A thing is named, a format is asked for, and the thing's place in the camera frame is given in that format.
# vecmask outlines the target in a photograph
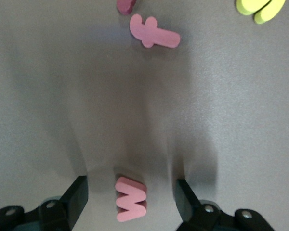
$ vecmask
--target pink foam piece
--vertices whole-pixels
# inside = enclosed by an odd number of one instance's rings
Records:
[[[117,220],[125,222],[146,215],[146,186],[126,177],[120,177],[116,183],[120,193],[117,206],[120,208]]]
[[[133,36],[141,40],[146,48],[151,48],[154,44],[176,48],[181,40],[178,33],[158,28],[158,22],[154,17],[148,17],[143,24],[143,19],[139,14],[132,16],[130,30]]]
[[[136,0],[117,0],[117,9],[123,15],[128,15],[133,11]]]

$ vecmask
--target letter w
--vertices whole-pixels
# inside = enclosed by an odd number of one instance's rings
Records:
[[[125,222],[146,214],[146,186],[134,180],[120,177],[116,183],[116,190],[120,192],[117,206],[120,208],[117,220]]]

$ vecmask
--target yellow foam piece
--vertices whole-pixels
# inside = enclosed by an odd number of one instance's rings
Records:
[[[237,0],[237,10],[243,15],[250,15],[260,10],[270,0]]]
[[[283,8],[286,0],[271,0],[270,4],[255,14],[255,23],[262,24],[274,18]]]
[[[255,23],[263,24],[274,18],[286,0],[237,0],[237,10],[242,15],[250,15],[255,12]]]

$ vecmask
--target gray table surface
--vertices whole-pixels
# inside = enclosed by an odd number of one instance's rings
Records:
[[[0,208],[30,211],[88,174],[75,231],[174,231],[185,177],[225,212],[289,231],[289,0],[262,26],[234,0],[138,0],[182,36],[145,49],[115,0],[0,0]],[[116,221],[117,174],[148,187]]]

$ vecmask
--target screw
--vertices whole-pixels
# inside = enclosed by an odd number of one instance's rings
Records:
[[[246,219],[251,219],[252,218],[252,214],[249,211],[243,211],[242,212],[243,217],[245,217]]]
[[[56,202],[55,201],[51,201],[49,202],[47,205],[46,205],[46,208],[52,208],[56,205]]]
[[[6,215],[6,216],[10,216],[10,215],[14,214],[15,212],[16,212],[16,209],[10,208],[10,209],[5,213],[5,215]]]
[[[205,209],[206,212],[208,212],[208,213],[214,212],[214,208],[213,208],[212,206],[210,206],[210,205],[206,205],[206,206],[204,207],[204,209]]]

